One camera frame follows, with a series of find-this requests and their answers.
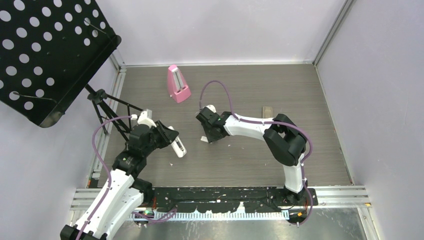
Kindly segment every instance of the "perforated metal sheet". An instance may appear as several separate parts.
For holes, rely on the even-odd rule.
[[[94,0],[1,1],[0,100],[50,127],[120,42]]]

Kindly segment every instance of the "white wall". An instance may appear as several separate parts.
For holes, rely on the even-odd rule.
[[[108,60],[90,81],[109,91]],[[99,125],[83,90],[57,124],[40,128],[0,102],[1,239],[59,239],[75,189],[85,187]]]
[[[384,240],[423,239],[424,1],[357,0],[318,65]]]
[[[344,0],[98,0],[127,65],[313,61]]]

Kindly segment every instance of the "wooden floor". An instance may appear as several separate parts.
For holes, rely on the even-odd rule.
[[[226,84],[234,110],[247,117],[262,117],[262,107],[273,107],[273,114],[284,113],[306,130],[313,142],[313,153],[305,161],[310,186],[349,185],[345,161],[328,113],[317,73],[312,65],[226,65],[183,66],[180,68],[191,97],[182,103],[170,98],[167,67],[128,68],[120,98],[142,109],[153,111],[153,120],[179,131],[187,148],[177,158],[169,146],[155,150],[138,176],[157,187],[186,186],[283,186],[283,166],[272,156],[263,141],[231,136],[215,143],[200,141],[203,128],[195,118],[199,111],[202,87],[211,80]],[[213,83],[203,96],[203,105],[215,105],[216,111],[229,111],[223,88]],[[120,105],[120,116],[127,115]],[[111,166],[124,149],[124,140],[116,129],[111,133],[105,161]],[[103,171],[99,180],[106,181]]]

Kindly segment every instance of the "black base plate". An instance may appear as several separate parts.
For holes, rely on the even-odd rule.
[[[308,188],[312,196],[315,189]],[[304,206],[309,196],[305,194],[296,203],[287,202],[282,188],[262,187],[156,187],[156,207],[159,212],[168,212],[177,207],[179,213],[235,212],[243,202],[246,213],[275,213],[296,206]],[[318,205],[316,197],[313,205]]]

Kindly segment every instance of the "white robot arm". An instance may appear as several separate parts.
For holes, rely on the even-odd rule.
[[[217,114],[213,105],[204,107],[196,118],[201,122],[209,143],[226,136],[246,136],[265,141],[277,161],[282,163],[285,175],[284,187],[297,199],[303,190],[301,160],[306,149],[306,139],[298,131],[269,122],[294,123],[284,114],[275,118],[254,118],[225,111]]]
[[[140,114],[137,123],[131,129],[124,151],[115,158],[110,171],[110,187],[108,180],[75,225],[65,225],[60,232],[61,240],[76,240],[81,229],[80,240],[113,239],[132,211],[143,203],[151,203],[154,198],[152,184],[137,178],[147,164],[147,157],[154,150],[169,145],[179,158],[187,153],[178,137],[179,133],[172,126],[154,122],[146,111]]]

